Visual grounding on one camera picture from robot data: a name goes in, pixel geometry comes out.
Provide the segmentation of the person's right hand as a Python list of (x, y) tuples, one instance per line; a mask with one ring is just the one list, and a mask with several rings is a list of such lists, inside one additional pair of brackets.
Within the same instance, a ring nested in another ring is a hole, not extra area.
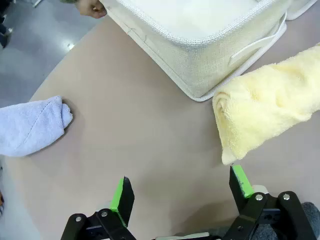
[(75, 7), (81, 15), (95, 19), (99, 19), (107, 15), (106, 8), (99, 0), (77, 0)]

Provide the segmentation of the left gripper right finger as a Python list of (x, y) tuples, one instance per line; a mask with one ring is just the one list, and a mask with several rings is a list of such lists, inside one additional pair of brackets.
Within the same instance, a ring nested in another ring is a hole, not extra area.
[(240, 165), (230, 167), (229, 187), (239, 215), (223, 240), (251, 240), (259, 226), (270, 226), (279, 240), (317, 239), (295, 192), (284, 191), (274, 197), (256, 191)]

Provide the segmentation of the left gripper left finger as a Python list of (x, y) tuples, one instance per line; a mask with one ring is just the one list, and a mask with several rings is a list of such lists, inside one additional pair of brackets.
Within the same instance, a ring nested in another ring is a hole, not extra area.
[(115, 190), (108, 208), (94, 212), (71, 215), (61, 240), (134, 240), (128, 230), (135, 201), (134, 191), (128, 177), (123, 177)]

